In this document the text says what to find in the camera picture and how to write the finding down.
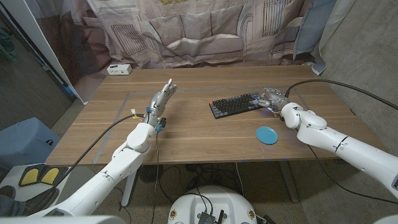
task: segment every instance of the black keyboard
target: black keyboard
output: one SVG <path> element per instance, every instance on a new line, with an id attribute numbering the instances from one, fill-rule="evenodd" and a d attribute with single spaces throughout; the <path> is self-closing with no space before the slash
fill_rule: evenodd
<path id="1" fill-rule="evenodd" d="M 249 101 L 258 100 L 260 93 L 246 93 L 240 96 L 234 96 L 222 100 L 210 102 L 210 108 L 216 119 L 224 118 L 238 113 L 243 113 L 251 110 L 262 108 L 259 105 L 252 105 Z"/>

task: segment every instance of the wire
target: wire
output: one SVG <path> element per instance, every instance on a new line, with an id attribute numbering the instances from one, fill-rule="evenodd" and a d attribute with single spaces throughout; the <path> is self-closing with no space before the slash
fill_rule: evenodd
<path id="1" fill-rule="evenodd" d="M 261 219 L 262 221 L 265 221 L 265 223 L 267 223 L 267 220 L 266 220 L 265 218 L 262 218 L 261 216 L 259 216 L 259 215 L 257 215 L 257 214 L 256 214 L 256 217 L 259 218 L 259 219 Z"/>
<path id="2" fill-rule="evenodd" d="M 183 184 L 182 184 L 182 181 L 181 181 L 181 169 L 180 169 L 179 167 L 177 167 L 177 166 L 171 166 L 171 167 L 167 168 L 166 170 L 164 170 L 163 173 L 162 173 L 162 174 L 160 175 L 160 177 L 159 177 L 159 187 L 160 187 L 161 191 L 163 192 L 163 194 L 166 196 L 166 198 L 167 198 L 171 203 L 174 203 L 173 200 L 166 194 L 166 192 L 163 190 L 163 187 L 162 187 L 162 177 L 163 177 L 163 174 L 165 174 L 166 171 L 168 171 L 168 170 L 171 169 L 171 168 L 176 168 L 176 169 L 178 169 L 178 176 L 179 176 L 179 179 L 180 179 L 181 187 L 182 187 L 182 189 L 184 189 L 184 191 L 187 191 L 187 190 L 185 190 L 185 187 L 184 187 Z"/>
<path id="3" fill-rule="evenodd" d="M 200 194 L 199 188 L 198 188 L 198 187 L 197 187 L 197 191 L 198 191 L 198 194 L 200 195 L 201 200 L 202 200 L 203 203 L 205 204 L 205 213 L 207 213 L 207 205 L 206 205 L 205 199 L 203 199 L 203 196 Z"/>
<path id="4" fill-rule="evenodd" d="M 237 163 L 237 162 L 235 162 L 235 164 L 236 164 L 236 172 L 238 173 L 239 181 L 240 181 L 240 183 L 241 183 L 242 195 L 243 195 L 243 197 L 244 197 L 244 192 L 243 192 L 243 184 L 242 184 L 241 175 L 239 174 L 238 163 Z"/>
<path id="5" fill-rule="evenodd" d="M 156 133 L 156 151 L 157 151 L 157 170 L 156 170 L 156 181 L 155 181 L 155 194 L 154 194 L 154 209 L 152 211 L 152 221 L 151 223 L 154 222 L 155 218 L 155 205 L 156 205 L 156 187 L 157 187 L 157 179 L 159 177 L 159 146 L 157 144 L 157 136 L 159 135 L 159 132 Z"/>
<path id="6" fill-rule="evenodd" d="M 382 102 L 382 103 L 384 103 L 384 104 L 389 105 L 390 107 L 394 108 L 395 110 L 398 110 L 398 106 L 397 106 L 397 105 L 395 105 L 395 104 L 393 104 L 393 103 L 391 103 L 391 102 L 389 102 L 389 101 L 387 101 L 387 100 L 385 100 L 385 99 L 383 99 L 383 98 L 380 98 L 380 97 L 378 97 L 378 96 L 376 96 L 376 95 L 373 95 L 372 93 L 370 93 L 370 92 L 368 92 L 368 91 L 365 91 L 365 90 L 362 90 L 362 89 L 360 89 L 360 88 L 358 88 L 358 87 L 351 86 L 351 85 L 347 85 L 347 84 L 344 84 L 344 83 L 340 83 L 340 82 L 336 82 L 336 81 L 331 81 L 331 80 L 323 80 L 323 79 L 305 80 L 305 81 L 302 81 L 302 82 L 298 82 L 298 83 L 296 83 L 296 84 L 293 84 L 292 86 L 290 86 L 290 87 L 286 90 L 285 97 L 286 97 L 286 98 L 289 97 L 290 90 L 291 90 L 293 87 L 298 86 L 298 85 L 301 85 L 301 84 L 304 84 L 304 83 L 310 83 L 310 82 L 327 82 L 327 83 L 332 83 L 332 84 L 335 84 L 335 85 L 344 86 L 344 87 L 350 88 L 350 89 L 352 89 L 352 90 L 356 90 L 356 91 L 358 91 L 358 92 L 364 93 L 364 94 L 366 94 L 366 95 L 368 95 L 368 96 L 370 96 L 370 97 L 372 97 L 372 98 L 374 98 L 374 99 L 376 99 L 376 100 L 378 100 L 378 101 L 380 101 L 380 102 Z"/>
<path id="7" fill-rule="evenodd" d="M 97 144 L 97 142 L 98 142 L 98 141 L 99 141 L 111 128 L 113 128 L 115 125 L 119 124 L 120 122 L 124 121 L 125 119 L 132 118 L 132 117 L 135 116 L 135 115 L 136 115 L 136 114 L 132 114 L 132 115 L 126 116 L 126 117 L 124 117 L 124 118 L 118 120 L 117 122 L 111 124 L 104 132 L 102 132 L 102 134 L 89 146 L 88 149 L 86 149 L 86 151 L 79 157 L 79 159 L 77 159 L 77 161 L 71 166 L 71 168 L 68 169 L 68 171 L 63 175 L 63 177 L 62 177 L 56 184 L 54 184 L 54 185 L 50 188 L 49 192 L 43 197 L 43 200 L 44 200 L 46 197 L 48 197 L 48 196 L 51 194 L 51 192 L 52 192 L 53 190 L 55 190 L 55 188 L 56 188 L 56 187 L 57 187 L 57 186 L 70 174 L 70 172 L 77 166 L 77 164 L 86 156 L 86 154 L 95 146 L 95 144 Z"/>
<path id="8" fill-rule="evenodd" d="M 322 165 L 321 162 L 319 161 L 318 156 L 315 154 L 315 152 L 313 151 L 313 149 L 311 148 L 311 146 L 310 146 L 310 145 L 308 145 L 308 146 L 309 146 L 309 148 L 311 149 L 311 151 L 312 151 L 313 155 L 315 156 L 315 158 L 317 158 L 317 161 L 318 161 L 319 165 L 321 166 L 323 172 L 324 172 L 324 173 L 326 174 L 326 176 L 327 176 L 331 181 L 333 181 L 337 186 L 341 187 L 342 189 L 344 189 L 344 190 L 346 190 L 346 191 L 348 191 L 349 193 L 352 193 L 352 194 L 356 194 L 356 195 L 359 195 L 359 196 L 362 196 L 362 197 L 366 197 L 366 198 L 371 198 L 371 199 L 374 199 L 374 200 L 380 200 L 380 201 L 383 201 L 383 202 L 394 203 L 394 204 L 397 204 L 397 205 L 398 205 L 398 202 L 394 202 L 394 201 L 392 201 L 392 200 L 387 200 L 387 199 L 383 199 L 383 198 L 373 197 L 373 196 L 369 196 L 369 195 L 364 195 L 364 194 L 361 194 L 361 193 L 354 192 L 354 191 L 352 191 L 352 190 L 348 190 L 347 188 L 341 186 L 337 181 L 335 181 L 333 178 L 330 177 L 330 175 L 326 172 L 325 168 L 323 167 L 323 165 Z"/>
<path id="9" fill-rule="evenodd" d="M 210 215 L 213 214 L 213 204 L 211 203 L 210 199 L 208 199 L 206 196 L 200 195 L 200 194 L 195 194 L 195 193 L 186 193 L 186 194 L 183 194 L 183 195 L 197 195 L 197 196 L 204 197 L 205 199 L 207 199 L 207 201 L 209 201 L 209 203 L 210 203 L 210 205 L 211 205 L 211 212 L 210 212 Z"/>
<path id="10" fill-rule="evenodd" d="M 235 190 L 236 190 L 237 192 L 240 192 L 241 195 L 243 195 L 243 193 L 242 193 L 242 191 L 241 191 L 242 188 L 241 188 L 241 186 L 239 185 L 238 181 L 236 180 L 236 179 L 238 179 L 239 177 L 238 177 L 238 175 L 236 175 L 235 172 L 231 172 L 230 170 L 223 170 L 223 169 L 219 169 L 219 168 L 215 169 L 215 168 L 212 168 L 212 167 L 210 167 L 210 168 L 204 168 L 204 167 L 203 167 L 204 165 L 208 165 L 208 164 L 191 164 L 191 166 L 195 166 L 196 168 L 200 168 L 200 170 L 201 170 L 201 173 L 200 173 L 200 174 L 197 172 L 197 170 L 196 170 L 195 172 L 196 172 L 206 183 L 212 182 L 212 181 L 214 181 L 214 180 L 212 179 L 212 180 L 209 181 L 209 180 L 205 179 L 204 176 L 202 175 L 202 172 L 213 173 L 214 171 L 217 171 L 217 172 L 218 172 L 217 174 L 218 174 L 220 177 L 222 176 L 222 175 L 220 174 L 220 172 L 222 172 L 222 173 L 224 174 L 225 177 L 228 177 L 229 179 L 233 180 L 233 182 L 234 182 L 234 184 L 235 184 Z M 227 188 L 230 188 L 229 186 L 223 185 L 223 184 L 221 184 L 221 183 L 217 183 L 217 184 L 218 184 L 218 185 L 222 185 L 222 186 L 227 187 Z"/>
<path id="11" fill-rule="evenodd" d="M 123 196 L 123 191 L 122 191 L 122 189 L 120 189 L 119 187 L 114 187 L 113 189 L 117 189 L 117 190 L 119 190 L 120 191 L 120 193 L 122 194 L 122 196 Z M 123 207 L 122 206 L 122 203 L 121 202 L 119 202 L 119 212 L 121 211 L 121 209 L 123 208 L 126 212 L 127 212 L 127 214 L 129 215 L 129 218 L 130 218 L 130 224 L 131 224 L 131 222 L 132 222 L 132 218 L 131 218 L 131 214 L 130 214 L 130 212 L 129 212 L 129 210 L 127 210 L 125 207 Z"/>
<path id="12" fill-rule="evenodd" d="M 341 85 L 341 86 L 350 88 L 350 89 L 352 89 L 352 90 L 356 90 L 356 91 L 358 91 L 358 92 L 364 93 L 365 95 L 368 95 L 368 96 L 370 96 L 370 97 L 372 97 L 372 98 L 374 98 L 374 99 L 376 99 L 376 100 L 378 100 L 378 101 L 380 101 L 380 102 L 382 102 L 382 103 L 384 103 L 384 104 L 387 104 L 387 105 L 391 106 L 392 108 L 398 110 L 398 106 L 397 106 L 397 105 L 395 105 L 395 104 L 393 104 L 393 103 L 390 103 L 390 102 L 388 102 L 387 100 L 384 100 L 384 99 L 382 99 L 382 98 L 380 98 L 380 97 L 378 97 L 378 96 L 376 96 L 376 95 L 373 95 L 372 93 L 370 93 L 370 92 L 368 92 L 368 91 L 362 90 L 362 89 L 357 88 L 357 87 L 355 87 L 355 86 L 351 86 L 351 85 L 347 85 L 347 84 L 344 84 L 344 83 L 340 83 L 340 82 L 336 82 L 336 81 L 331 81 L 331 80 L 315 79 L 315 80 L 305 80 L 305 81 L 302 81 L 302 82 L 298 82 L 298 83 L 296 83 L 296 84 L 293 84 L 292 86 L 290 86 L 290 87 L 287 89 L 286 94 L 285 94 L 285 97 L 286 97 L 286 98 L 289 97 L 290 90 L 291 90 L 293 87 L 295 87 L 295 86 L 297 86 L 297 85 L 301 85 L 301 84 L 303 84 L 303 83 L 310 83 L 310 82 L 327 82 L 327 83 L 332 83 L 332 84 L 335 84 L 335 85 Z M 339 186 L 339 187 L 341 187 L 342 189 L 346 190 L 347 192 L 352 193 L 352 194 L 355 194 L 355 195 L 359 195 L 359 196 L 362 196 L 362 197 L 366 197 L 366 198 L 370 198 L 370 199 L 374 199 L 374 200 L 380 200 L 380 201 L 383 201 L 383 202 L 389 202 L 389 203 L 393 203 L 393 204 L 397 204 L 397 205 L 398 205 L 398 202 L 395 202 L 395 201 L 392 201 L 392 200 L 387 200 L 387 199 L 383 199 L 383 198 L 378 198 L 378 197 L 373 197 L 373 196 L 369 196 L 369 195 L 364 195 L 364 194 L 361 194 L 361 193 L 354 192 L 354 191 L 352 191 L 352 190 L 348 190 L 347 188 L 343 187 L 343 186 L 340 185 L 337 181 L 335 181 L 333 178 L 331 178 L 331 176 L 328 174 L 328 172 L 326 172 L 324 166 L 321 164 L 321 162 L 320 162 L 318 156 L 315 154 L 315 152 L 313 151 L 313 149 L 311 148 L 311 146 L 308 145 L 308 144 L 307 144 L 307 146 L 311 149 L 311 151 L 312 151 L 313 155 L 315 156 L 315 158 L 317 158 L 318 164 L 319 164 L 320 167 L 322 168 L 323 172 L 324 172 L 324 173 L 326 174 L 326 176 L 327 176 L 333 183 L 335 183 L 337 186 Z"/>
<path id="13" fill-rule="evenodd" d="M 129 218 L 130 218 L 130 224 L 131 224 L 131 222 L 132 222 L 132 218 L 131 218 L 131 214 L 130 214 L 129 210 L 127 210 L 125 207 L 123 207 L 121 202 L 119 202 L 119 204 L 120 204 L 120 207 L 121 207 L 121 208 L 123 208 L 123 209 L 124 209 L 124 211 L 126 211 L 126 212 L 127 212 L 127 214 L 129 215 Z"/>

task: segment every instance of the blue disc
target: blue disc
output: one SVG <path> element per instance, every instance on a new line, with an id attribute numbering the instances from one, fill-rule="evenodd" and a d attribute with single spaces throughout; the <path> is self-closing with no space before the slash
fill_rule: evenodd
<path id="1" fill-rule="evenodd" d="M 274 144 L 278 141 L 278 134 L 270 127 L 260 127 L 256 131 L 256 136 L 264 144 Z"/>

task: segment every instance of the white robotic arm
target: white robotic arm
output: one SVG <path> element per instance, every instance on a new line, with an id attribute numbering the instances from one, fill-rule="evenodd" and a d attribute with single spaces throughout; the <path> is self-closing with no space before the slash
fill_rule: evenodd
<path id="1" fill-rule="evenodd" d="M 155 129 L 159 128 L 159 117 L 164 112 L 167 101 L 175 93 L 176 89 L 177 86 L 172 85 L 172 80 L 170 79 L 163 89 L 155 94 L 150 104 L 149 112 L 144 117 L 144 122 L 139 123 L 129 134 L 127 140 L 115 150 L 111 162 L 104 169 L 64 202 L 37 212 L 31 217 L 91 215 L 116 184 L 141 166 L 144 159 L 143 154 L 149 152 L 150 149 L 148 139 L 153 137 L 156 132 Z"/>
<path id="2" fill-rule="evenodd" d="M 254 104 L 280 111 L 288 128 L 298 128 L 297 138 L 305 144 L 326 149 L 367 175 L 378 180 L 398 198 L 398 157 L 349 137 L 327 126 L 313 111 L 285 98 L 277 90 L 268 89 Z"/>

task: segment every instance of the table leg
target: table leg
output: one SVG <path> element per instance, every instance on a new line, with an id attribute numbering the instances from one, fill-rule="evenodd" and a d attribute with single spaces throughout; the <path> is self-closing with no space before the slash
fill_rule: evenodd
<path id="1" fill-rule="evenodd" d="M 123 192 L 123 197 L 122 197 L 122 202 L 121 205 L 123 207 L 126 207 L 130 203 L 130 198 L 131 198 L 131 192 L 132 192 L 132 187 L 134 185 L 134 182 L 136 180 L 136 174 L 137 171 L 131 173 L 127 177 L 126 185 L 124 186 L 124 192 Z"/>
<path id="2" fill-rule="evenodd" d="M 290 199 L 293 203 L 300 201 L 299 194 L 297 193 L 296 185 L 294 184 L 292 172 L 290 171 L 289 163 L 287 161 L 279 161 L 280 170 L 284 176 L 287 191 L 289 192 Z"/>

